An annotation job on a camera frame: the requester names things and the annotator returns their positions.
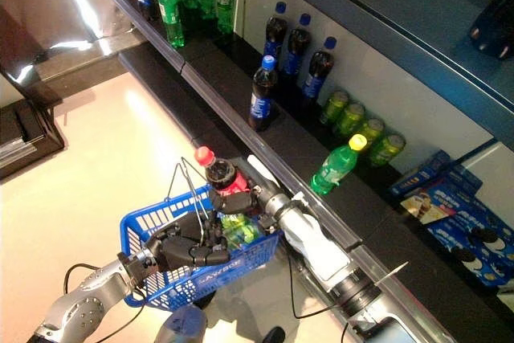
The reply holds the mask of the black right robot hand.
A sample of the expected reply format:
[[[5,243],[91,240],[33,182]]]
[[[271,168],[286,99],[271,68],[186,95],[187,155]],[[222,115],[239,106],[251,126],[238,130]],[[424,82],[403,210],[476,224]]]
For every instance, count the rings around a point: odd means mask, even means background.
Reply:
[[[260,215],[271,199],[269,191],[255,186],[252,190],[223,195],[213,187],[209,188],[212,207],[223,214],[244,214],[249,217]]]

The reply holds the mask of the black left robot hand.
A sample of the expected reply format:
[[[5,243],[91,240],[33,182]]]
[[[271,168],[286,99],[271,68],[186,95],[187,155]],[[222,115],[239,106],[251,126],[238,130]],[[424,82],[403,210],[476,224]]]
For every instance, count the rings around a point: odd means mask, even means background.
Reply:
[[[160,272],[180,267],[205,267],[228,263],[230,252],[222,222],[213,211],[202,220],[188,212],[157,229],[145,243]]]

